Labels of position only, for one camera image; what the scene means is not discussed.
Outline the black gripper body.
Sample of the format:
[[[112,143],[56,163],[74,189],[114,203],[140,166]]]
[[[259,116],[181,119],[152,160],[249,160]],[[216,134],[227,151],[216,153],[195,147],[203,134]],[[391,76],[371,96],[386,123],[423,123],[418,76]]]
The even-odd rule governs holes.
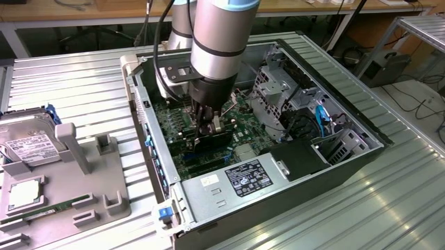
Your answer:
[[[220,111],[235,84],[236,74],[221,80],[209,78],[191,81],[189,96],[200,106],[211,107],[213,111]]]

